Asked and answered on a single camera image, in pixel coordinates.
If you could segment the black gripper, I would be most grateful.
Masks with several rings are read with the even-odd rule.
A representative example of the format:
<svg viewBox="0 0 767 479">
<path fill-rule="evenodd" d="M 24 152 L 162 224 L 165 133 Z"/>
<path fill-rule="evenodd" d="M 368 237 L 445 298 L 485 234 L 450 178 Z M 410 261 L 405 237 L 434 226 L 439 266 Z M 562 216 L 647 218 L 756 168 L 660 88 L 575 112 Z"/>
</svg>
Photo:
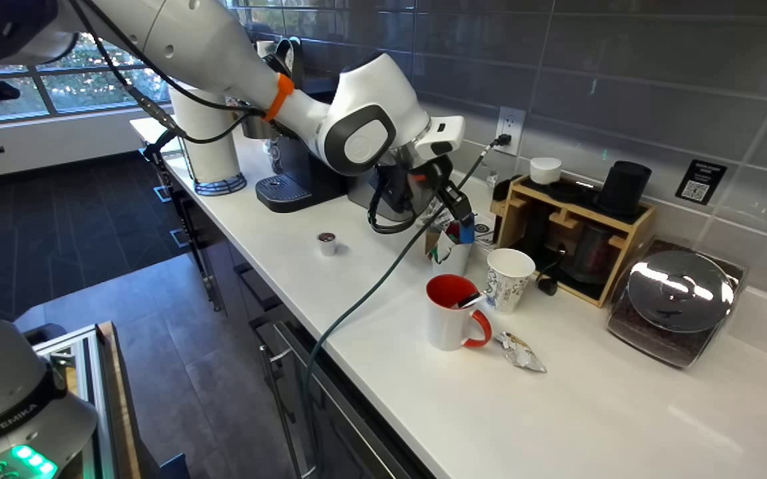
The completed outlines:
<svg viewBox="0 0 767 479">
<path fill-rule="evenodd" d="M 450 184 L 450 173 L 453 160 L 447 154 L 434 157 L 415 168 L 407 168 L 405 162 L 378 165 L 373 197 L 368 202 L 370 229 L 376 234 L 399 234 L 410 229 L 418 221 L 418 216 L 429 208 L 429 202 L 445 192 L 445 186 Z M 455 224 L 471 221 L 474 210 L 463 192 L 447 189 L 442 194 L 442 202 Z M 389 205 L 397 213 L 397 221 L 384 224 L 381 205 Z"/>
</svg>

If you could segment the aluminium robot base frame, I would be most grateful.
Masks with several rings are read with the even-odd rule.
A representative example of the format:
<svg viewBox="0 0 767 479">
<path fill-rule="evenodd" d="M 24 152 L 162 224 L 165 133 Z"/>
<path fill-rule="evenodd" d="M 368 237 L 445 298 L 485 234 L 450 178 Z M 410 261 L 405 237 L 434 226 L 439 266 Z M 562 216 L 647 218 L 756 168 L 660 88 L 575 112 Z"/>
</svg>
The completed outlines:
<svg viewBox="0 0 767 479">
<path fill-rule="evenodd" d="M 152 458 L 141 447 L 115 325 L 88 325 L 37 343 L 35 351 L 51 359 L 67 389 L 96 412 L 93 436 L 56 479 L 149 479 Z"/>
</svg>

